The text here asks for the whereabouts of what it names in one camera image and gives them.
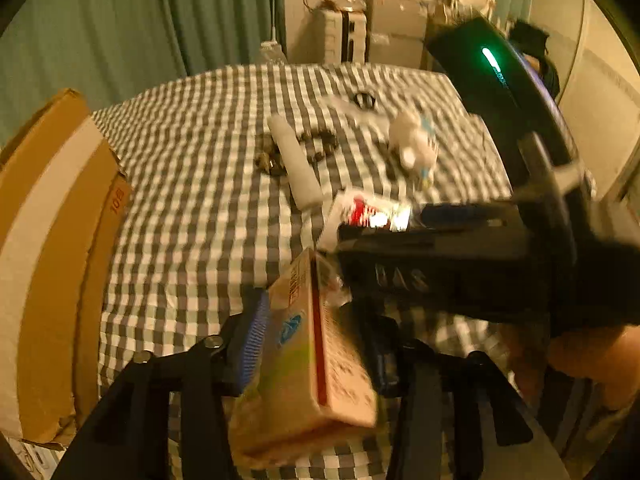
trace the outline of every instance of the small black object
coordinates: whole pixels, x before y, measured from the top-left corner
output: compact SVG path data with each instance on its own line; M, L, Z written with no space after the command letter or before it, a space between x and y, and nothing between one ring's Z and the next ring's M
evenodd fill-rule
M375 298L357 298L341 307L350 313L360 335L360 354L377 394L401 397L406 385L402 339L395 320L383 316L384 303Z
M374 110L376 108L376 98L368 92L356 92L351 97L351 102L360 110Z
M530 23L518 20L509 33L509 41L519 47L524 54L543 59L546 54L546 40L549 34Z
M556 69L556 66L548 57L545 57L545 59L540 62L540 70L542 72L541 78L545 88L549 90L551 97L555 99L560 93L558 69Z
M432 229L482 226L500 220L508 208L508 204L500 203L427 204L422 208L418 222Z

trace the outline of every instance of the cardboard box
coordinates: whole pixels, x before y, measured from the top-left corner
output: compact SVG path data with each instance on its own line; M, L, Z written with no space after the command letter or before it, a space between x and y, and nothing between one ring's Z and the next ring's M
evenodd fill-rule
M375 427L378 402L336 270L305 250L269 289L260 369L229 424L237 465L290 463Z
M422 40L371 34L369 41L369 62L406 68L420 68L422 63Z
M418 0L368 0L369 32L423 40L427 10Z
M0 152L0 430L68 444L97 402L102 298L130 187L73 90Z

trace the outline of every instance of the screw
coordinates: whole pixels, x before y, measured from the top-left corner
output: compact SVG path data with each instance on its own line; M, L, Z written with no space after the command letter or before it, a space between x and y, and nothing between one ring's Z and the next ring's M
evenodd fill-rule
M153 356L154 355L149 350L143 350L142 352L138 352L133 356L133 362L139 365L148 363L149 361L151 361L151 358Z
M210 335L204 340L204 346L211 349L220 348L225 343L219 335Z

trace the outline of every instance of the checkered tablecloth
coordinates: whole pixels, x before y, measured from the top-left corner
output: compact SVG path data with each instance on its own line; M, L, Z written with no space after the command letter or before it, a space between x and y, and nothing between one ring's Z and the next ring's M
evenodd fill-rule
M385 147L385 134L329 108L323 96L355 91L377 97L393 117L415 107L434 123L440 147L434 184L415 193ZM298 133L327 127L335 156L317 164L328 197L300 212L285 178L254 167L266 123L280 114ZM449 79L390 66L246 66L150 89L94 114L120 157L134 192L116 244L102 314L99 381L104 390L135 352L188 349L241 310L243 285L267 285L318 238L331 196L347 186L419 202L477 202L510 187L484 123L464 109ZM491 349L487 324L423 308L391 308L402 330L440 351ZM296 464L243 471L248 478L383 478L389 429L345 442ZM448 470L447 439L443 468Z

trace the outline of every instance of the human hand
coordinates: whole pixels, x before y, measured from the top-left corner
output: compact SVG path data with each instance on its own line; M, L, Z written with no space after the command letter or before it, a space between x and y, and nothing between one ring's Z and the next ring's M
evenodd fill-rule
M502 325L500 336L525 400L535 398L542 389L546 364L571 377L602 384L603 402L610 410L625 407L640 391L640 327L567 332L553 338L546 349L513 325Z

